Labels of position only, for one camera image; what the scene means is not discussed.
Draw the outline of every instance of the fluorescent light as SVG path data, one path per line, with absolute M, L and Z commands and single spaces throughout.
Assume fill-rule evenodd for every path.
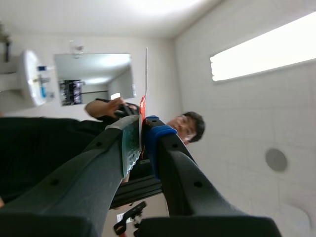
M 92 84 L 103 84 L 108 82 L 110 79 L 109 78 L 94 78 L 94 79 L 87 79 L 83 80 L 86 85 L 92 85 Z
M 115 94 L 111 95 L 111 100 L 114 100 L 116 98 L 120 98 L 120 93 L 115 93 Z
M 227 80 L 316 58 L 316 12 L 211 57 L 213 80 Z
M 109 54 L 103 59 L 103 65 L 106 67 L 124 66 L 130 63 L 129 54 Z
M 137 12 L 144 15 L 165 15 L 190 9 L 202 4 L 204 0 L 129 0 L 127 1 Z

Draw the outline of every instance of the person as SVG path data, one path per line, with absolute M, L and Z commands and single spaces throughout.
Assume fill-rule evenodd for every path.
M 122 105 L 139 111 L 134 104 L 96 99 L 85 106 L 99 121 L 70 118 L 0 118 L 0 198 L 8 203 L 34 187 L 48 174 L 79 155 L 107 125 L 117 121 Z M 202 138 L 202 116 L 187 112 L 167 123 L 185 143 Z

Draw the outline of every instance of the ceiling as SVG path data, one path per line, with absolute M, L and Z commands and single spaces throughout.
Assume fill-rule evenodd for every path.
M 12 34 L 172 38 L 220 0 L 0 0 Z
M 58 80 L 82 80 L 86 84 L 104 84 L 130 68 L 129 54 L 56 55 Z

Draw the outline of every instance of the white sink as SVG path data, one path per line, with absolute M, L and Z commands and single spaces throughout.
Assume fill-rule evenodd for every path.
M 30 50 L 24 51 L 18 60 L 17 73 L 0 74 L 0 91 L 21 90 L 26 102 L 32 106 L 46 103 L 41 96 L 38 66 L 42 66 L 37 56 Z
M 34 106 L 46 103 L 41 96 L 38 66 L 42 66 L 39 58 L 29 50 L 24 51 L 18 62 L 18 80 L 24 98 Z

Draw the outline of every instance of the blue strap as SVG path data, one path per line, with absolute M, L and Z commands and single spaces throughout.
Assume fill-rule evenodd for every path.
M 149 116 L 147 118 L 151 119 L 159 119 L 157 116 Z M 154 175 L 156 179 L 159 179 L 158 169 L 157 169 L 157 159 L 156 159 L 156 148 L 157 148 L 157 140 L 168 134 L 177 134 L 177 130 L 173 129 L 169 125 L 162 125 L 153 127 L 145 134 L 145 151 L 150 159 L 150 163 L 152 164 L 152 168 L 154 170 Z

